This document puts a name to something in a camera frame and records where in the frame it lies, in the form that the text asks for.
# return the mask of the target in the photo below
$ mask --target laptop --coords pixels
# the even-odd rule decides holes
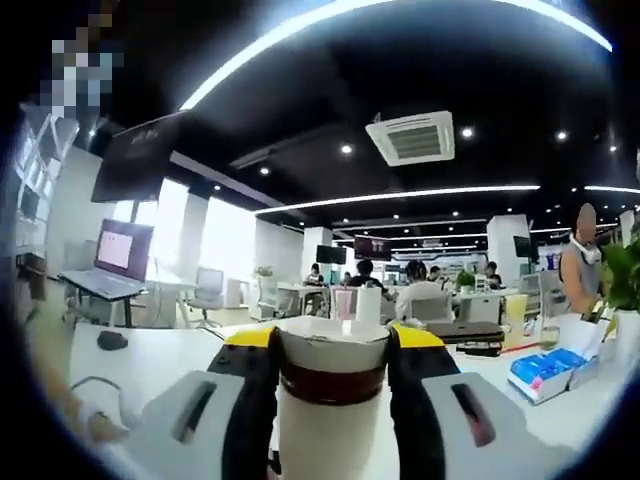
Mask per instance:
[[[153,227],[105,219],[93,268],[60,277],[108,301],[136,296],[145,288],[152,235]]]

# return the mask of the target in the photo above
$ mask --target laptop screen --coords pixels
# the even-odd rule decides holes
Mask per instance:
[[[145,281],[153,227],[103,220],[94,265],[108,272]]]

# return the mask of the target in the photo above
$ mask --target brown cup band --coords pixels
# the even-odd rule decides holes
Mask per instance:
[[[382,389],[384,367],[356,373],[309,370],[285,360],[282,384],[292,396],[317,405],[355,405],[375,397]]]

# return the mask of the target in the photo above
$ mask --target air conditioner vent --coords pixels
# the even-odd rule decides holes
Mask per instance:
[[[391,167],[451,160],[455,156],[450,112],[373,123],[366,130]]]

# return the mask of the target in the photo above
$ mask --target black ceiling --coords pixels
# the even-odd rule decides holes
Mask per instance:
[[[124,65],[103,115],[129,127],[177,111],[245,46],[324,3],[201,0],[158,8],[151,0],[121,2],[116,37]],[[593,25],[613,53],[555,20],[500,2],[387,2],[320,22],[242,66],[186,114],[176,150],[283,204],[439,187],[542,187],[264,216],[276,223],[406,223],[452,219],[453,211],[489,219],[511,208],[533,219],[534,228],[553,228],[569,225],[568,212],[584,200],[612,222],[622,204],[640,199],[581,187],[637,187],[640,74],[633,62],[640,42],[633,2],[548,3]],[[456,130],[475,129],[471,140],[456,139],[452,161],[391,168],[364,129],[378,114],[387,120],[439,110],[453,114]],[[569,134],[563,143],[555,139],[561,129]],[[351,155],[340,152],[345,144]],[[614,154],[611,144],[619,147]],[[269,175],[260,174],[263,167]],[[194,180],[185,172],[172,175]],[[216,194],[251,209],[272,206],[237,190]],[[440,230],[412,227],[411,233]]]

